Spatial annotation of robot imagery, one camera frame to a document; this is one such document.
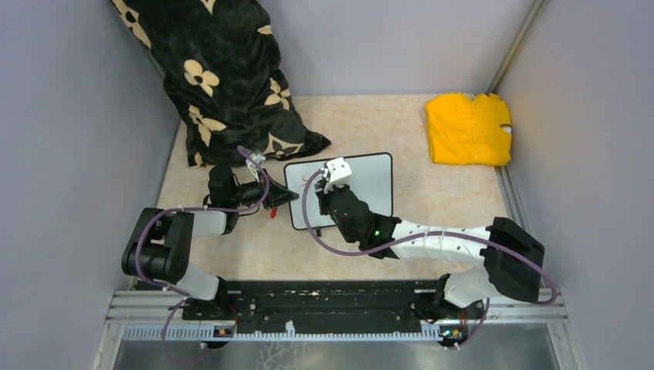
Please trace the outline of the black framed whiteboard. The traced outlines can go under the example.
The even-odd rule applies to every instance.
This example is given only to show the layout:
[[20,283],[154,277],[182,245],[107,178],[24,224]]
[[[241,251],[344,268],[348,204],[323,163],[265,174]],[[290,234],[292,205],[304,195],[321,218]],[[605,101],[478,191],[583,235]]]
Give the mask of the black framed whiteboard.
[[348,190],[332,202],[332,214],[319,213],[315,184],[319,169],[332,159],[310,160],[284,166],[289,190],[299,194],[290,203],[292,227],[296,230],[337,227],[343,238],[353,243],[379,233],[374,227],[380,216],[393,214],[393,157],[380,152],[344,157],[352,169]]

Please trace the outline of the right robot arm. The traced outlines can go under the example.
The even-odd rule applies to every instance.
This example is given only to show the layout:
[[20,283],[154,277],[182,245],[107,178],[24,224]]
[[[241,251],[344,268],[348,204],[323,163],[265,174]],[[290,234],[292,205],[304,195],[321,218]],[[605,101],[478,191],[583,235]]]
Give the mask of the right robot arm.
[[315,188],[320,214],[332,219],[346,242],[358,246],[357,251],[339,250],[311,229],[314,240],[327,251],[347,257],[423,258],[466,265],[463,272],[445,274],[443,290],[434,297],[439,315],[453,318],[476,301],[499,296],[541,303],[544,246],[512,219],[495,217],[486,227],[431,227],[374,213],[349,185],[329,189],[320,173],[306,184]]

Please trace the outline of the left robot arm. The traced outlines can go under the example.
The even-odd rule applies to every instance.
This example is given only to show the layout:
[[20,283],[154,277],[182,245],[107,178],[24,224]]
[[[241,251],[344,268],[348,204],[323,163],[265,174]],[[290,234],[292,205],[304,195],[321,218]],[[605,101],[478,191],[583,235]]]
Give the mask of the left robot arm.
[[213,319],[225,317],[231,298],[224,281],[190,262],[191,243],[196,237],[229,234],[242,212],[274,209],[299,197],[264,169],[256,168],[254,177],[239,183],[229,166],[216,166],[209,172],[203,207],[143,209],[121,258],[123,273],[200,300]]

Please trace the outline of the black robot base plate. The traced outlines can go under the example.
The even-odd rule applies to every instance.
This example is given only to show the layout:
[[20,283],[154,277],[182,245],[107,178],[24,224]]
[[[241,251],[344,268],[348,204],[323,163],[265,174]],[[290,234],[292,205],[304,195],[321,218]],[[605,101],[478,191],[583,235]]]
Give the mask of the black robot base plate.
[[444,298],[443,279],[403,281],[229,281],[217,298],[189,299],[184,321],[235,321],[243,335],[417,334],[423,325],[467,326],[482,301],[459,308]]

